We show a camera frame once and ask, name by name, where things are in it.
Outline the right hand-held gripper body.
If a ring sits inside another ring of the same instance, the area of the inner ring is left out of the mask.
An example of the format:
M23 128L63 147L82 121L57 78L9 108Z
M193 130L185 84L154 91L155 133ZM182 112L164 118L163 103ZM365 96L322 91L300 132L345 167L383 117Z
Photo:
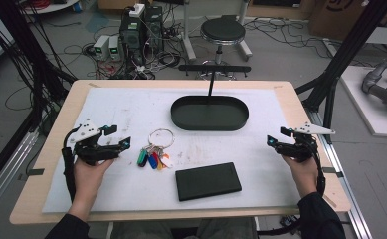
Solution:
M317 143L315 134L335 134L333 129L325 128L310 122L300 127L293 128L294 144L280 142L281 148L275 150L280 155L294 158L297 162L304 162L317 155Z

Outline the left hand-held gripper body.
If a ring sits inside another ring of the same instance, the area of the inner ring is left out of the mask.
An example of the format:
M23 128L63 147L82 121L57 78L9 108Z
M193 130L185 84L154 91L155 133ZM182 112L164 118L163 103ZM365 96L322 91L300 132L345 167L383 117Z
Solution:
M99 145L102 137L100 127L86 119L70 134L70 143L74 144L74 154L89 165L99 161L115 159L119 154L110 150L110 145Z

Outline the black oval tray with hanger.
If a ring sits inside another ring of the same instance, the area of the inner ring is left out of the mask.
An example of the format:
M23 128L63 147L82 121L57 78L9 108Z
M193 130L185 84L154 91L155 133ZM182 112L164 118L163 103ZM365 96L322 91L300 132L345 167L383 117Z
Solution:
M206 96L184 96L171 106L172 122L185 130L234 131L242 128L248 118L247 105L231 96L213 96L213 85L217 72L243 72L251 70L248 66L222 65L180 65L180 71L204 71L212 75Z

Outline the black wallet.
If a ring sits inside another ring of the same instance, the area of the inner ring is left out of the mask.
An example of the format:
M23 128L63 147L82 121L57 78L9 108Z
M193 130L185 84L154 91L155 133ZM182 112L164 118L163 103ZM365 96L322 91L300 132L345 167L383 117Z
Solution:
M175 172L178 199L193 199L223 195L242 190L233 162L177 170Z

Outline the person's right hand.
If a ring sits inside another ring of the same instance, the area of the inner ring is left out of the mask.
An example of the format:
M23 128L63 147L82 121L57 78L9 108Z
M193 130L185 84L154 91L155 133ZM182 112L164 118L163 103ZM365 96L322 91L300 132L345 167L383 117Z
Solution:
M292 178L301 198L317 191L316 180L318 171L313 158L304 162L297 162L295 159L283 155L282 159L290 168Z

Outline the person's left hand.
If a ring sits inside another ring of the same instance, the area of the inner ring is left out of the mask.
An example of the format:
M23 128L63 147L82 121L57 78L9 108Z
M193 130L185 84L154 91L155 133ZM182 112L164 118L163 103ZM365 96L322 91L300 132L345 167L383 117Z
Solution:
M112 166L112 160L105 160L96 165L88 165L78 159L75 163L75 199L88 200L97 196L98 190L102 184L103 177L107 170Z

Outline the wooden table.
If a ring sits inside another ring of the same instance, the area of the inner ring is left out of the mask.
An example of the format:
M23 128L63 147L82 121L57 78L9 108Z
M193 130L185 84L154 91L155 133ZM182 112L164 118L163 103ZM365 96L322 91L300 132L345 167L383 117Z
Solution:
M43 175L31 176L17 200L9 217L13 224L56 223L70 207L69 193L63 176L64 166L61 149L65 135L74 127L82 106L91 88L177 88L183 84L189 88L204 89L208 93L209 83L205 81L175 80L79 80L75 82L65 99L63 107L52 127L35 165L45 168ZM271 81L218 81L216 89L274 89L281 99L282 109L287 112L287 126L300 127L308 121L298 96L291 83ZM262 216L277 214L296 214L297 206L258 207L228 209L189 209L175 211L134 211L134 212L96 212L90 216L92 221L123 221L153 219L187 219L229 216Z

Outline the grey power supply box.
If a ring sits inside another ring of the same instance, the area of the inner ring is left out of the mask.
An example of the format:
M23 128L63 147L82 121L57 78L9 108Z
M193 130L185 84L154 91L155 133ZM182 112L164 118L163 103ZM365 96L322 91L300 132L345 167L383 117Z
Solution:
M94 50L99 61L106 61L109 56L109 36L102 35L94 43Z
M110 58L113 61L120 61L121 60L121 53L120 53L120 44L119 44L119 37L118 36L110 36L109 37L109 55Z

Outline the small black computer tower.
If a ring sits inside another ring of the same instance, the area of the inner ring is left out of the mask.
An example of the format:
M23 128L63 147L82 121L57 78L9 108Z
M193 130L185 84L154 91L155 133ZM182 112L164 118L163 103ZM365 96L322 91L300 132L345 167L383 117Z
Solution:
M161 6L149 6L145 13L145 23L147 29L147 39L149 48L158 53L163 50L162 38L163 10Z

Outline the black round stool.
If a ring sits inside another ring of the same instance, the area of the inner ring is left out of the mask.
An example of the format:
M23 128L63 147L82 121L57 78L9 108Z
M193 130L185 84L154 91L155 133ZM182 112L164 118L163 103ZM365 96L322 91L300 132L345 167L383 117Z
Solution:
M219 18L210 19L201 25L201 37L217 46L214 60L207 60L203 65L223 65L228 63L222 60L222 48L224 46L235 46L244 40L246 30L236 20L235 15L223 15Z

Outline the cardboard box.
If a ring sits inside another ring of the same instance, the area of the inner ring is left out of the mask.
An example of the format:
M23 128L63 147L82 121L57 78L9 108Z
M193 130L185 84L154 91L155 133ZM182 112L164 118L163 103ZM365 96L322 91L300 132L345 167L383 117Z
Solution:
M316 0L308 22L310 35L344 40L370 0Z

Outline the white power strip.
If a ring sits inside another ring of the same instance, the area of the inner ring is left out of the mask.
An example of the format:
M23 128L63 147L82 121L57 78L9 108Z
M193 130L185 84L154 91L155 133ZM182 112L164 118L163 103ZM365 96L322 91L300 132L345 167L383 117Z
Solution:
M136 3L133 8L129 11L130 17L140 18L144 13L145 5L141 3Z

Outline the white round table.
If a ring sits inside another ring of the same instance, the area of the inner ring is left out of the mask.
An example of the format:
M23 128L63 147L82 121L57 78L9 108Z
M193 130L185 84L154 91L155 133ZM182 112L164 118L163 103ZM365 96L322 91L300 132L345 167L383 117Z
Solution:
M63 3L55 3L55 0L22 0L21 3L27 14L44 14L73 7L80 0L63 0Z

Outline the aluminium rail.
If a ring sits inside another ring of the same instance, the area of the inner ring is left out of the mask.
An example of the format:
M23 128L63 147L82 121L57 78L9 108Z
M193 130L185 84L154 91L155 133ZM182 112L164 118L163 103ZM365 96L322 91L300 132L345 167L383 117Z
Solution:
M7 157L5 165L0 170L0 198L11 184L18 170L23 165L39 137L39 132L27 132L19 141L10 156Z
M327 160L334 168L336 178L339 180L341 188L343 189L346 198L350 204L350 209L346 212L346 216L355 235L355 238L373 239L370 229L366 223L366 220L360 210L358 202L348 182L343 166L341 165L335 148L332 142L330 141L330 137L328 135L319 135L317 138L320 141L321 147L323 148L327 156Z

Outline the black metal frame strut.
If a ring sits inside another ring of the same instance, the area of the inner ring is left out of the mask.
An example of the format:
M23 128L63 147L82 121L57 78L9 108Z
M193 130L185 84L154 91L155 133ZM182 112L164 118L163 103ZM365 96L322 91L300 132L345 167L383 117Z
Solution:
M324 127L331 129L336 85L341 75L386 14L387 0L369 0L322 74L295 89L298 95L311 90L302 101L304 108L311 113L317 113L321 103L325 102Z

